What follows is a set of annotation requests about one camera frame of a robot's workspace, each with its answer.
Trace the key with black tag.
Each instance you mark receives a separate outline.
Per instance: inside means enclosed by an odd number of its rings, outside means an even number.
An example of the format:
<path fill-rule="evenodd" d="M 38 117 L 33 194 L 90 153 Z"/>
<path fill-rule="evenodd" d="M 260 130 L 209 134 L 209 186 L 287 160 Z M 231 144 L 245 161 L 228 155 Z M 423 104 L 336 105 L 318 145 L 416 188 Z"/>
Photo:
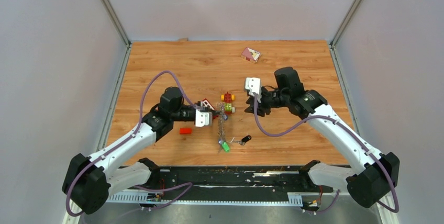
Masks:
<path fill-rule="evenodd" d="M 245 145 L 248 141 L 250 141 L 252 139 L 251 135 L 246 135 L 245 137 L 243 137 L 241 140 L 235 140 L 236 144 L 239 145 Z"/>

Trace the green key tag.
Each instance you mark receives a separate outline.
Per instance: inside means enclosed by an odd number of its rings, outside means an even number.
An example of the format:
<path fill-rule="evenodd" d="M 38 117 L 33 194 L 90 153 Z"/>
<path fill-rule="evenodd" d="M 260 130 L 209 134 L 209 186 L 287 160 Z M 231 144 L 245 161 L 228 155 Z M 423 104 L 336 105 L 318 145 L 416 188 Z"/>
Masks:
<path fill-rule="evenodd" d="M 225 152 L 229 152 L 229 151 L 230 151 L 230 146 L 229 146 L 229 144 L 228 144 L 227 142 L 223 142 L 223 143 L 221 144 L 221 147 L 222 147 L 222 149 L 223 149 Z"/>

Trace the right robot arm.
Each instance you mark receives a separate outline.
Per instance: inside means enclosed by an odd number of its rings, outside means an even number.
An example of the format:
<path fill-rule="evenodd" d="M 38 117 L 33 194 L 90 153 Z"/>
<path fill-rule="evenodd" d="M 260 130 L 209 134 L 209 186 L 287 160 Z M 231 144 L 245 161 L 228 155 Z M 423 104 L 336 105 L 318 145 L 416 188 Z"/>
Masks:
<path fill-rule="evenodd" d="M 397 213 L 399 201 L 395 188 L 399 158 L 392 152 L 383 153 L 359 136 L 322 95 L 304 88 L 292 67 L 276 70 L 274 77 L 277 87 L 271 91 L 261 84 L 258 77 L 245 79 L 244 89 L 249 97 L 245 112 L 254 114 L 260 131 L 269 137 L 281 137 L 308 123 L 343 155 L 349 165 L 345 168 L 313 160 L 299 170 L 300 187 L 309 192 L 318 186 L 335 188 L 349 193 L 364 208 L 378 203 Z M 269 115 L 274 108 L 287 108 L 300 118 L 300 122 L 281 133 L 267 132 L 259 117 Z"/>

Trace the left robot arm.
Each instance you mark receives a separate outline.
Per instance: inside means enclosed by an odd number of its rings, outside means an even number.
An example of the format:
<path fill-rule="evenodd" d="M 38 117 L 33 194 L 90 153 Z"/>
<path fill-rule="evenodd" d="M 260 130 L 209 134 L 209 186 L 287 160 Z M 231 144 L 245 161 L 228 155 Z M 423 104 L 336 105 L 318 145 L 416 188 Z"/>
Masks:
<path fill-rule="evenodd" d="M 209 126 L 221 115 L 221 109 L 199 101 L 184 104 L 178 87 L 168 87 L 150 111 L 125 135 L 111 145 L 90 155 L 74 156 L 69 164 L 62 191 L 67 196 L 67 212 L 76 217 L 98 211 L 109 196 L 127 188 L 144 185 L 154 189 L 160 184 L 159 167 L 148 158 L 122 167 L 136 153 L 167 135 L 174 122 L 193 122 Z"/>

